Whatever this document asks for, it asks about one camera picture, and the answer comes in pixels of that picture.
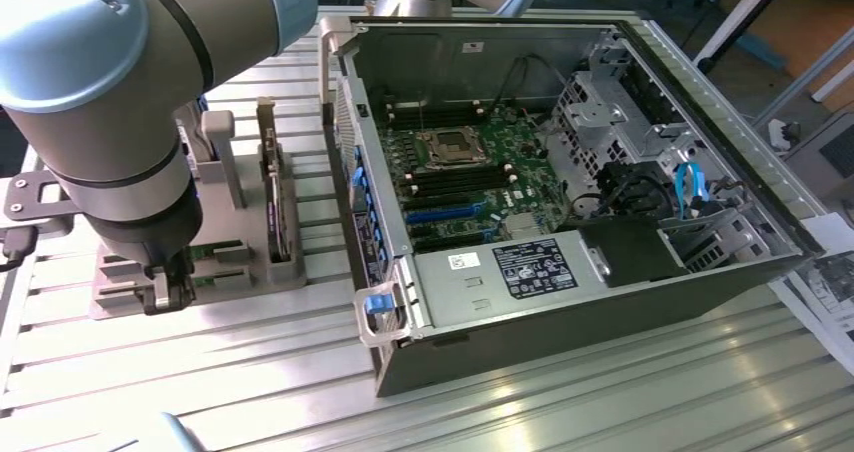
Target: metal bracket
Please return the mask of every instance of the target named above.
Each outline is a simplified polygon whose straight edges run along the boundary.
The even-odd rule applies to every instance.
[[[82,213],[66,191],[58,202],[42,202],[45,188],[59,182],[50,170],[25,172],[13,179],[6,193],[5,213],[14,221],[53,219]]]

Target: white label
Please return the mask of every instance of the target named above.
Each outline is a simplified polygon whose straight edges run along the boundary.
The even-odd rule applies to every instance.
[[[484,42],[465,42],[464,54],[477,54],[484,52]]]
[[[468,269],[469,267],[478,267],[481,265],[477,252],[449,255],[449,262],[452,263],[452,270]]]

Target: sticker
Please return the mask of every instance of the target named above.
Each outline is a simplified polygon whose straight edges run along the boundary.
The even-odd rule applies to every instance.
[[[478,267],[481,265],[477,252],[449,255],[449,262],[452,263],[452,270],[468,269],[469,267]]]
[[[493,254],[514,299],[578,287],[556,239],[500,247]]]
[[[478,54],[484,52],[484,42],[465,42],[464,54]]]

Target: warning label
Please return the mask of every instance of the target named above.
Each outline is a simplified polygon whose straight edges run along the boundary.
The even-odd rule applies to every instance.
[[[514,298],[578,287],[556,239],[500,247],[493,253]]]

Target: metal table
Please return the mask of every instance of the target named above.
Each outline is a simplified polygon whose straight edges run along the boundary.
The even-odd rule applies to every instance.
[[[258,144],[255,98],[279,100],[310,285],[163,316],[93,321],[98,240],[79,223],[69,237],[41,244],[7,280],[0,449],[102,450],[101,431],[134,430],[135,416],[166,411],[217,450],[852,450],[854,378],[768,287],[697,320],[374,397],[313,34],[209,94],[213,109],[235,111],[242,154]]]

